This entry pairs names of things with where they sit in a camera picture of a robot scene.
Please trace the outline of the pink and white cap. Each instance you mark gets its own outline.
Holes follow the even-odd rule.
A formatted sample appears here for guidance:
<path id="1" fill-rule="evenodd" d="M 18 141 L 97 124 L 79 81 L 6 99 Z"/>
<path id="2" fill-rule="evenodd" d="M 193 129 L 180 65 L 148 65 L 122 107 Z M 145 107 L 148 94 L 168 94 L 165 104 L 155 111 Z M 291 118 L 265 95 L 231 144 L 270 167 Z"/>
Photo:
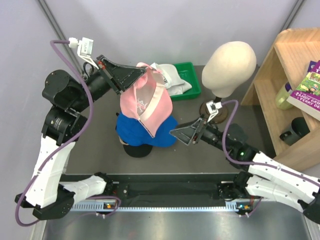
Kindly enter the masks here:
<path id="1" fill-rule="evenodd" d="M 171 115 L 173 104 L 162 73 L 143 62 L 136 66 L 146 73 L 120 95 L 120 109 L 126 117 L 137 120 L 154 138 L 158 128 Z"/>

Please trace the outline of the black cap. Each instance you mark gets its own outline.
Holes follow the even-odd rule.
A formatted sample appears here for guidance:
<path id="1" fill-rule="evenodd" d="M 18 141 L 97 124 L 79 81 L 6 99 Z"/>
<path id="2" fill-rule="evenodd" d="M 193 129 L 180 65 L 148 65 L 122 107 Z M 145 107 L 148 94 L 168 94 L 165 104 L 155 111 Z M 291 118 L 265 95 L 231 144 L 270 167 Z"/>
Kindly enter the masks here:
<path id="1" fill-rule="evenodd" d="M 151 153 L 153 146 L 148 144 L 142 144 L 140 146 L 123 145 L 123 149 L 130 157 L 144 158 Z"/>

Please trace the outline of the blue cap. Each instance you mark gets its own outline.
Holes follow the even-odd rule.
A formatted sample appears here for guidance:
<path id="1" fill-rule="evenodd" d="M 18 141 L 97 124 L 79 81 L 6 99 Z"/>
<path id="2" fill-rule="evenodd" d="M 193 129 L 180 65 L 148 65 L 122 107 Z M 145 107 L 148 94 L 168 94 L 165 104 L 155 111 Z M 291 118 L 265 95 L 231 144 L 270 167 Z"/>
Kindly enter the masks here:
<path id="1" fill-rule="evenodd" d="M 119 138 L 126 144 L 138 147 L 141 145 L 151 145 L 154 147 L 167 148 L 171 147 L 177 141 L 170 134 L 178 125 L 173 116 L 169 116 L 157 129 L 155 137 L 152 137 L 143 125 L 134 118 L 129 118 L 121 112 L 117 116 L 116 132 Z"/>

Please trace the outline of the beige cap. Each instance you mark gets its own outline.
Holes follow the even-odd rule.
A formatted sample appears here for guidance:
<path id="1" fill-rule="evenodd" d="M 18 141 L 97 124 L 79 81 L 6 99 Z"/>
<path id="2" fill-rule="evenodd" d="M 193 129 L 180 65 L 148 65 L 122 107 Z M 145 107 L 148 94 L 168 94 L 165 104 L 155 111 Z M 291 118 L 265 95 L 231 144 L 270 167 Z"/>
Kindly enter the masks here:
<path id="1" fill-rule="evenodd" d="M 128 145 L 128 143 L 126 143 L 125 141 L 123 141 L 120 137 L 119 137 L 119 141 L 120 141 L 120 143 L 122 144 L 122 145 Z"/>

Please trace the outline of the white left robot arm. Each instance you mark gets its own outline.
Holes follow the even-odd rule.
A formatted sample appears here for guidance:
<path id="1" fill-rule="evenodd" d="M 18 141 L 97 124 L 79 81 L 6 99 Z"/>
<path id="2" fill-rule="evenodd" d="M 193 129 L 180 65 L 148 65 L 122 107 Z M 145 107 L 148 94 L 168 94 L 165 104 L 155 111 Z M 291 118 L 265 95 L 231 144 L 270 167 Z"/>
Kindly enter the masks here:
<path id="1" fill-rule="evenodd" d="M 40 151 L 33 176 L 24 192 L 16 195 L 18 208 L 30 208 L 37 221 L 63 218 L 73 205 L 92 198 L 109 198 L 112 180 L 104 173 L 69 184 L 60 179 L 70 153 L 91 117 L 83 116 L 108 91 L 122 94 L 140 79 L 144 66 L 127 66 L 99 56 L 91 65 L 90 76 L 76 81 L 62 69 L 51 72 L 44 82 L 42 96 L 51 103 L 41 130 Z"/>

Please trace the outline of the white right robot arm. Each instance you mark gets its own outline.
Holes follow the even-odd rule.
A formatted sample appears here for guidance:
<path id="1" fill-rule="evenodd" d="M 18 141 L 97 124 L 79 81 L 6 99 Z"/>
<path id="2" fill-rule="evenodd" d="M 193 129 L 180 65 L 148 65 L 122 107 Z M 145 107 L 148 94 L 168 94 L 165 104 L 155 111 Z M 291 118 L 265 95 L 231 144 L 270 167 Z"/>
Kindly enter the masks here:
<path id="1" fill-rule="evenodd" d="M 185 145 L 204 141 L 222 150 L 226 159 L 241 170 L 233 181 L 239 198 L 247 195 L 290 206 L 314 223 L 320 222 L 320 180 L 287 167 L 246 143 L 247 136 L 236 123 L 224 131 L 202 117 L 183 123 L 170 134 Z"/>

